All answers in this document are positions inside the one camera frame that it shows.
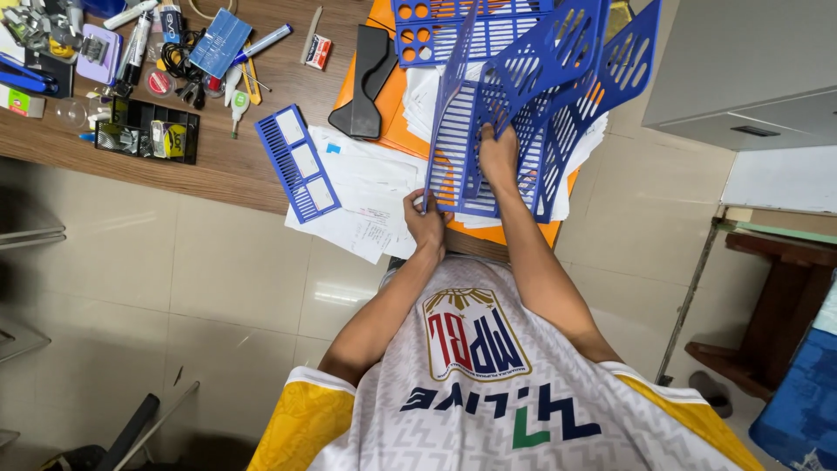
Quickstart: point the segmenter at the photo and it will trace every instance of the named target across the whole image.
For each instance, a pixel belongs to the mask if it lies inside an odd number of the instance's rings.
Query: yellow sleeve
[[[764,467],[756,460],[756,457],[738,440],[735,433],[724,423],[724,421],[712,410],[700,396],[688,396],[685,391],[672,388],[660,388],[652,386],[635,371],[625,365],[619,365],[619,370],[614,370],[614,365],[605,365],[623,383],[631,389],[643,395],[646,399],[656,404],[684,427],[692,430],[698,437],[703,438],[716,450],[723,453],[738,467],[746,471],[764,471]],[[661,394],[660,391],[678,391],[678,396]]]
[[[354,388],[306,378],[300,368],[285,383],[247,471],[304,471],[323,447],[352,424]]]

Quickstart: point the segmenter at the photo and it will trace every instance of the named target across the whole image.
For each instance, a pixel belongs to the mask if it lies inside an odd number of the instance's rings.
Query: orange folder
[[[390,8],[389,0],[375,0],[366,21],[367,26],[374,28],[386,28],[389,30],[389,37],[395,37],[395,13]],[[353,96],[355,82],[355,58],[349,65],[346,78],[337,95],[334,109],[347,104]],[[403,116],[404,105],[401,98],[407,90],[407,72],[396,65],[393,73],[390,74],[387,82],[383,85],[381,92],[375,99],[375,106],[381,113],[381,138],[374,141],[376,144],[387,148],[399,150],[418,158],[428,159],[430,155],[430,144],[415,136],[407,130],[407,120]],[[567,179],[568,188],[572,192],[575,179],[578,176],[576,170]],[[541,233],[547,239],[549,246],[553,246],[558,234],[560,221],[549,224],[540,224]],[[448,227],[478,239],[486,239],[498,244],[506,244],[506,236],[502,227],[487,227],[485,229],[466,229],[460,222],[450,221]]]

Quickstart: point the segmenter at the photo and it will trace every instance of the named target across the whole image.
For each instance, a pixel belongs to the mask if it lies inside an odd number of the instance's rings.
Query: white jersey
[[[586,360],[506,265],[449,257],[356,390],[291,372],[249,469],[740,467],[760,468],[696,391]]]

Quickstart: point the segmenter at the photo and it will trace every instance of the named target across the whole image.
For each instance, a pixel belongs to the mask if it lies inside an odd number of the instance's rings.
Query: tiled floor
[[[663,2],[662,44],[676,7]],[[734,153],[641,128],[647,100],[611,112],[556,254],[614,348],[653,380]],[[107,446],[145,394],[165,408],[195,380],[198,395],[157,440],[162,453],[176,455],[191,432],[257,439],[290,369],[317,365],[386,269],[278,215],[0,159],[3,180],[34,193],[68,236],[4,256],[17,288],[4,309],[53,343],[0,365],[0,428],[23,433],[16,454],[0,453],[3,469]],[[735,344],[766,272],[716,245],[668,371],[676,386],[700,369],[683,344]],[[743,435],[762,405],[730,389]]]

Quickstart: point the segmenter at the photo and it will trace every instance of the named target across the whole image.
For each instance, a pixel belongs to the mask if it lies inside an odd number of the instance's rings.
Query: mpbl logo
[[[430,376],[447,379],[459,370],[481,381],[526,375],[531,365],[488,289],[446,289],[422,304]]]

